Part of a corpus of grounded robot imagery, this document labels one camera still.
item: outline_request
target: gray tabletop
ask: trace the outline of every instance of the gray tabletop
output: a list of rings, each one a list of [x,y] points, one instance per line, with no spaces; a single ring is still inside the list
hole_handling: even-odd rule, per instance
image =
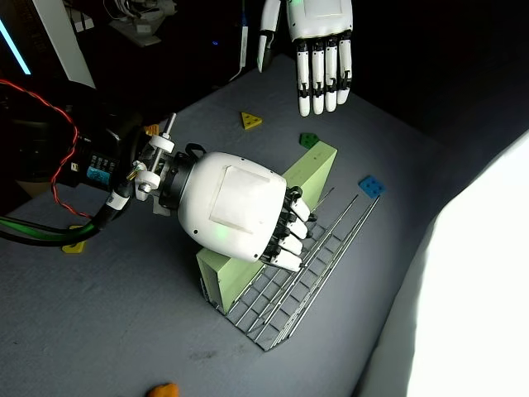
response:
[[[264,123],[244,131],[241,111]],[[236,330],[204,301],[199,247],[178,220],[136,202],[81,255],[0,241],[0,395],[128,397],[169,381],[184,396],[350,395],[430,220],[418,208],[437,147],[356,96],[333,114],[301,118],[286,57],[183,110],[173,137],[284,172],[306,151],[302,132],[338,149],[323,223],[366,175],[388,191],[292,339],[264,353]],[[86,186],[60,191],[92,213],[105,198]],[[368,204],[361,194],[355,214]],[[49,194],[13,215],[79,222]]]

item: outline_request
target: yellow triangle block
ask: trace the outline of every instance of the yellow triangle block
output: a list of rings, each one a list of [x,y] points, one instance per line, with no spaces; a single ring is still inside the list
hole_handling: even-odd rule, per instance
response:
[[[241,112],[242,117],[242,125],[245,127],[245,130],[249,130],[250,128],[259,126],[263,119],[261,117],[254,116],[253,114],[249,114],[246,112]]]

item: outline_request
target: robotic hand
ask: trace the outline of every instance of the robotic hand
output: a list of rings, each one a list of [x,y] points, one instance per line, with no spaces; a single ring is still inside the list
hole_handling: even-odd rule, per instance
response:
[[[350,35],[353,8],[350,0],[287,0],[290,38],[298,50],[299,112],[334,112],[336,104],[345,103],[352,76]],[[262,72],[271,61],[271,45],[279,22],[281,0],[266,0],[261,17],[257,67]],[[312,51],[312,90],[309,47]]]
[[[288,188],[282,176],[262,165],[226,153],[206,154],[196,144],[171,157],[173,121],[174,115],[166,132],[152,136],[150,154],[136,162],[136,198],[154,195],[156,213],[177,213],[185,232],[212,251],[298,271],[301,240],[308,235],[305,222],[316,220],[302,190]]]

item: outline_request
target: blue block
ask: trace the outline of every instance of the blue block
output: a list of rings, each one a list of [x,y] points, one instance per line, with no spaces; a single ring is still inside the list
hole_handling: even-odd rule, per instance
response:
[[[377,196],[380,196],[383,192],[386,191],[386,188],[378,180],[376,180],[371,175],[363,178],[358,185],[365,193],[372,199],[375,199]]]

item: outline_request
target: red cable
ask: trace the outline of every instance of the red cable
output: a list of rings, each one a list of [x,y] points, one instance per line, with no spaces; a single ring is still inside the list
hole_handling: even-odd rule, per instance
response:
[[[47,106],[48,108],[52,108],[56,112],[60,113],[60,115],[62,117],[64,117],[66,119],[66,121],[69,122],[72,125],[72,127],[74,128],[74,138],[72,139],[72,146],[70,147],[68,153],[66,154],[66,157],[63,160],[60,161],[60,165],[59,165],[59,168],[57,169],[57,171],[51,177],[51,181],[50,181],[51,182],[51,193],[53,194],[54,201],[58,205],[68,209],[72,214],[79,215],[80,217],[91,218],[91,216],[88,215],[87,213],[80,213],[80,212],[76,211],[73,207],[69,206],[67,203],[63,203],[62,201],[60,201],[59,191],[57,190],[57,177],[59,176],[60,171],[63,168],[63,165],[66,164],[66,161],[68,161],[74,155],[74,153],[75,153],[75,144],[77,143],[77,140],[79,138],[79,129],[75,125],[74,120],[72,119],[72,117],[70,117],[69,114],[66,113],[63,109],[57,108],[56,106],[53,106],[51,103],[49,103],[48,101],[43,99],[38,93],[33,93],[32,91],[28,91],[28,90],[26,90],[26,89],[24,89],[22,87],[19,87],[16,84],[12,83],[11,81],[5,80],[5,79],[0,79],[0,84],[8,85],[9,87],[16,89],[17,91],[20,91],[21,93],[27,93],[27,94],[31,95],[33,98],[38,99],[43,105]]]

